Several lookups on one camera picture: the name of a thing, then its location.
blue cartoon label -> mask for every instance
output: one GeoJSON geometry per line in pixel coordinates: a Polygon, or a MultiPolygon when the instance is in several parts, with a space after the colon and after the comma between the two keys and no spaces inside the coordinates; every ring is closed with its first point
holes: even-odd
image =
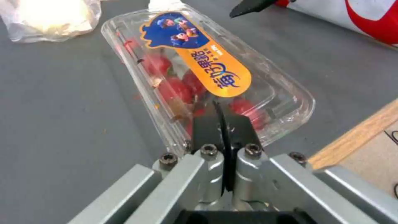
{"type": "Polygon", "coordinates": [[[216,96],[238,96],[250,86],[250,71],[179,12],[161,13],[142,25],[141,39],[148,48],[174,49],[206,89],[216,96]]]}
{"type": "Polygon", "coordinates": [[[168,12],[157,16],[149,25],[143,25],[143,39],[151,40],[148,47],[169,46],[195,49],[209,39],[179,12],[168,12]]]}

wooden edge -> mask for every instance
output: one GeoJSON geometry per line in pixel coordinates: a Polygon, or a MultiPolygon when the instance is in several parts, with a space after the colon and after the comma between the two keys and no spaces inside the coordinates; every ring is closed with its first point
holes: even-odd
{"type": "Polygon", "coordinates": [[[398,99],[327,145],[308,161],[314,169],[335,165],[398,120],[398,99]]]}

hex socket screw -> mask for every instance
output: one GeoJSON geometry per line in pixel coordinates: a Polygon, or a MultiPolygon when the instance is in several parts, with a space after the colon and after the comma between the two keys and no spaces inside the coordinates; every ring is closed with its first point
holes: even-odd
{"type": "Polygon", "coordinates": [[[177,155],[171,152],[166,152],[159,159],[160,167],[165,170],[171,170],[177,163],[177,155]]]}
{"type": "Polygon", "coordinates": [[[261,157],[262,149],[259,145],[249,143],[245,146],[245,155],[253,158],[259,159],[261,157]]]}
{"type": "Polygon", "coordinates": [[[200,155],[206,161],[215,159],[217,153],[218,153],[217,147],[213,144],[205,144],[200,148],[200,155]]]}
{"type": "Polygon", "coordinates": [[[303,167],[305,167],[305,165],[307,164],[307,158],[305,157],[305,155],[299,152],[291,152],[289,153],[289,156],[303,167]]]}

clear plastic container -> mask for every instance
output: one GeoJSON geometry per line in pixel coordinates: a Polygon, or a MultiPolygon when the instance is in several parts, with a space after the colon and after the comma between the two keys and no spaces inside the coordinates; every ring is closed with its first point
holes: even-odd
{"type": "Polygon", "coordinates": [[[185,153],[191,138],[192,118],[214,98],[249,117],[263,146],[301,126],[314,110],[315,101],[306,89],[188,5],[117,16],[101,31],[127,66],[168,151],[178,155],[185,153]],[[213,67],[222,62],[224,70],[207,70],[213,75],[206,76],[200,70],[209,66],[199,63],[203,55],[213,67]],[[227,78],[218,82],[217,75],[227,78]]]}

gray table surface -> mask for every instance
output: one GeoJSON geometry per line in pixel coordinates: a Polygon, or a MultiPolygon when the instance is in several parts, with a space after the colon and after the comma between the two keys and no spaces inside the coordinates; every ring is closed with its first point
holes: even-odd
{"type": "MultiPolygon", "coordinates": [[[[188,0],[304,85],[310,121],[267,148],[313,155],[398,96],[398,52],[278,7],[230,19],[239,0],[188,0]]],[[[63,43],[14,44],[0,24],[0,223],[66,223],[134,164],[164,151],[127,70],[100,33],[147,1],[102,3],[99,26],[63,43]],[[128,94],[121,89],[129,89],[128,94]]]]}

